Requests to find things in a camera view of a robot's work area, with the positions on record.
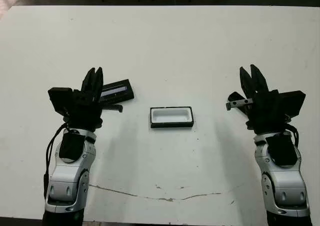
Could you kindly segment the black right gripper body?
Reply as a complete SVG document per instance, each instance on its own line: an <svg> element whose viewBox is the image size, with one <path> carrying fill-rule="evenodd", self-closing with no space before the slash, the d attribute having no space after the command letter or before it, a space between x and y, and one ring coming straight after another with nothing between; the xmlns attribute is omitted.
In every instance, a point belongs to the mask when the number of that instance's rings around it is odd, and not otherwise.
<svg viewBox="0 0 320 226"><path fill-rule="evenodd" d="M246 98L234 91L227 98L226 108L239 109L247 117L246 128L257 135L282 132L292 118L292 93L254 90L253 97Z"/></svg>

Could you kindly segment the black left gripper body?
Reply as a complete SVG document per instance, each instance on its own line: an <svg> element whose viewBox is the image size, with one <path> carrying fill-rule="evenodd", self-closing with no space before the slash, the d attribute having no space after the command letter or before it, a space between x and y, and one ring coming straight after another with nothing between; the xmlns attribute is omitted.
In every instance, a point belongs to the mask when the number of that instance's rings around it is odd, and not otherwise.
<svg viewBox="0 0 320 226"><path fill-rule="evenodd" d="M94 132L102 127L101 119L103 110L123 112L120 104L101 101L101 90L72 92L71 105L66 108L63 121L69 128L83 129Z"/></svg>

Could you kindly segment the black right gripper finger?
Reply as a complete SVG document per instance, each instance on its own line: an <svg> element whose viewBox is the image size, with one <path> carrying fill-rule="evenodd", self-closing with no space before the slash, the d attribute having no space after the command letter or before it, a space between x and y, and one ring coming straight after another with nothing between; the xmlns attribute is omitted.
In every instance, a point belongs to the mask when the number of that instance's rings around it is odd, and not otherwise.
<svg viewBox="0 0 320 226"><path fill-rule="evenodd" d="M250 65L251 70L251 79L254 86L254 90L257 93L268 92L269 88L267 85L267 81L261 71L254 64Z"/></svg>
<svg viewBox="0 0 320 226"><path fill-rule="evenodd" d="M247 99L250 99L254 95L253 81L249 73L243 68L239 69L240 85Z"/></svg>

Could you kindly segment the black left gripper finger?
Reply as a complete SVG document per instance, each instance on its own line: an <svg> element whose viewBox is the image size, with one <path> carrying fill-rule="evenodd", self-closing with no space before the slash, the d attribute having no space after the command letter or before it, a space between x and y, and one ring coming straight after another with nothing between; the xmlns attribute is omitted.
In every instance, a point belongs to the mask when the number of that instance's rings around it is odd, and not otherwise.
<svg viewBox="0 0 320 226"><path fill-rule="evenodd" d="M95 78L96 97L100 98L102 93L102 88L103 88L103 70L101 67L97 69L95 76L96 76Z"/></svg>
<svg viewBox="0 0 320 226"><path fill-rule="evenodd" d="M96 83L96 69L93 67L87 72L86 76L84 77L81 85L81 91L95 92L96 91L95 83Z"/></svg>

